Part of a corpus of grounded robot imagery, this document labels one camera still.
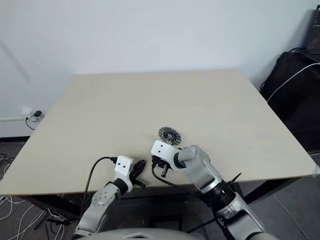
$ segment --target black bag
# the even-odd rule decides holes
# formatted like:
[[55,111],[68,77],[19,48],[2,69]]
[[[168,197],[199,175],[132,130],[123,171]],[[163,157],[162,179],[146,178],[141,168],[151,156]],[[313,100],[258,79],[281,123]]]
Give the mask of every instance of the black bag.
[[[263,84],[261,95],[268,100],[285,81],[313,63],[300,53],[284,52]],[[320,65],[296,75],[268,104],[306,151],[320,150]]]

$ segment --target circular saw blade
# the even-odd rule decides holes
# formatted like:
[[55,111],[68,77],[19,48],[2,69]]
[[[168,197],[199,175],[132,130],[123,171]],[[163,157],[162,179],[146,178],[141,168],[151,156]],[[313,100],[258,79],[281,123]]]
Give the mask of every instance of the circular saw blade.
[[170,145],[178,145],[181,143],[181,135],[171,127],[164,126],[159,129],[159,137],[161,141]]

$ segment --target white wall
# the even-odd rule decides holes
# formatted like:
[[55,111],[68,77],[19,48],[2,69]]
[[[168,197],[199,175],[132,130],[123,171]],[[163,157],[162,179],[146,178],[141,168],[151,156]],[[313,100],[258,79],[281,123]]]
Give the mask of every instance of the white wall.
[[[258,87],[316,0],[2,0],[0,119],[46,110],[73,74],[241,70]],[[32,133],[0,122],[0,137]]]

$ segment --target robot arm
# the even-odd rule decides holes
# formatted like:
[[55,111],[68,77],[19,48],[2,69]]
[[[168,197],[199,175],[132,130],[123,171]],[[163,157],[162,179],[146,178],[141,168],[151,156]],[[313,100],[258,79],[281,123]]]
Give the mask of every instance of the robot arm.
[[228,239],[259,239],[258,235],[266,235],[262,222],[239,194],[222,179],[210,163],[209,156],[201,148],[192,145],[179,150],[162,141],[156,141],[151,154],[169,164],[172,170],[188,175],[212,208],[214,215],[220,219],[217,221],[222,221],[223,225],[218,223]]
[[114,181],[108,182],[104,188],[92,196],[91,205],[81,217],[73,239],[102,232],[108,221],[108,216],[121,196],[131,192],[134,184],[145,187],[143,183],[136,180],[136,177],[144,169],[146,161],[138,161],[135,165],[133,165],[133,162],[132,158],[126,156],[117,158],[114,168]]

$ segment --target wooden table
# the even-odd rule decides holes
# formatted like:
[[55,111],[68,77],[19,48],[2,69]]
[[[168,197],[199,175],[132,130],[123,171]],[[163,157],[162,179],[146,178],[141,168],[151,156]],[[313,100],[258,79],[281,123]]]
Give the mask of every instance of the wooden table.
[[[146,159],[151,173],[158,130],[182,136],[179,147],[200,146],[226,181],[296,178],[316,164],[254,86],[236,70],[78,75],[48,112],[0,182],[1,195],[80,193],[103,156]],[[114,179],[114,164],[96,167],[90,191]],[[190,184],[169,171],[168,181]]]

